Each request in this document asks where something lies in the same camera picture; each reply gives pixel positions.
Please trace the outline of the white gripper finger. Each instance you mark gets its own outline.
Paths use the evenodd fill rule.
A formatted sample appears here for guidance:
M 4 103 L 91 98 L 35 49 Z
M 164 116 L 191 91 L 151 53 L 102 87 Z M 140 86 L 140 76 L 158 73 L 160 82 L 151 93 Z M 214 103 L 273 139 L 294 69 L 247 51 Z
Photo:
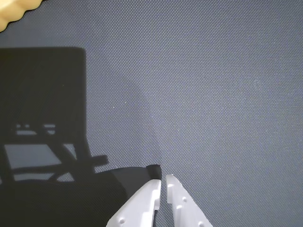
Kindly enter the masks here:
M 182 183 L 174 175 L 166 175 L 167 203 L 171 205 L 174 226 L 211 227 L 212 224 L 198 207 Z
M 161 180 L 144 184 L 112 216 L 106 227 L 152 227 L 154 213 L 160 208 Z

